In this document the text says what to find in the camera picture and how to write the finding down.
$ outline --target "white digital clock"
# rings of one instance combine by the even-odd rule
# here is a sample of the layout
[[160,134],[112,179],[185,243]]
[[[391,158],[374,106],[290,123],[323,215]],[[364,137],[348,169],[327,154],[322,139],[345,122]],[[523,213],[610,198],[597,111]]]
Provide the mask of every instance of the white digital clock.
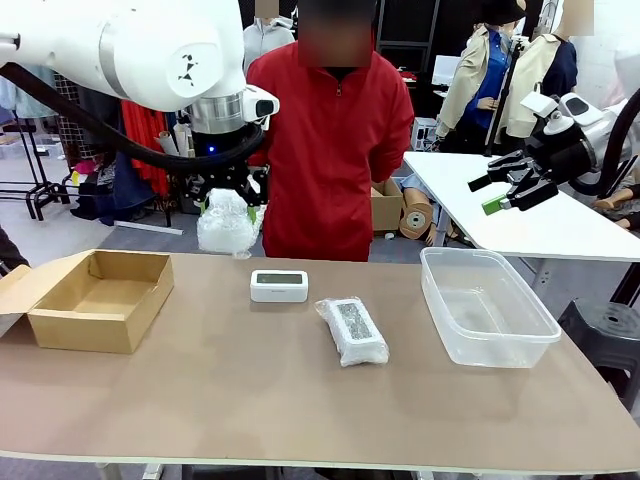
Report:
[[309,295],[307,272],[255,270],[251,274],[251,300],[260,303],[303,303]]

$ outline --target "wall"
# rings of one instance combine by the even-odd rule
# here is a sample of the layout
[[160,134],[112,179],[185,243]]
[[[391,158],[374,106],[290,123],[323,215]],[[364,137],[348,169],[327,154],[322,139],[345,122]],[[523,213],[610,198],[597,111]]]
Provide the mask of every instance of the wall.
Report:
[[577,92],[595,106],[615,88],[615,49],[623,36],[640,29],[639,19],[640,0],[595,0],[595,36],[572,39],[578,51]]

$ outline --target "black chair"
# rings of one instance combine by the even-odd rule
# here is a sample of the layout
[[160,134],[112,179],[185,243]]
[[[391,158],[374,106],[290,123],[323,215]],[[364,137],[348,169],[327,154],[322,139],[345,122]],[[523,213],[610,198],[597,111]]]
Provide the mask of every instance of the black chair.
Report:
[[631,411],[640,391],[640,314],[626,305],[578,299],[558,323]]

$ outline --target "cardboard box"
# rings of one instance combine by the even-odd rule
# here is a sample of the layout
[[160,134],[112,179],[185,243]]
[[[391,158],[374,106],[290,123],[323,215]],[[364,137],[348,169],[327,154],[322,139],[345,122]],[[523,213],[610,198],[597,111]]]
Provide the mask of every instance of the cardboard box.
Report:
[[373,184],[380,195],[371,195],[371,213],[374,232],[395,232],[402,213],[402,192],[393,179]]
[[40,347],[133,353],[173,288],[167,254],[92,250],[0,280],[0,314],[26,313]]

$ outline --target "bubble wrap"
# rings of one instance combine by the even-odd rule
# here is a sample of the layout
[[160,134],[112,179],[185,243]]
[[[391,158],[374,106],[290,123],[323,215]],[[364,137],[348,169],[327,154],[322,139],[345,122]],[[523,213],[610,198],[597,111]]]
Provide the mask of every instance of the bubble wrap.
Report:
[[266,207],[256,209],[256,221],[251,221],[247,202],[233,190],[213,189],[207,194],[209,207],[198,219],[200,250],[232,254],[248,258],[260,233]]
[[359,298],[327,299],[315,304],[341,355],[340,365],[385,364],[389,347]]

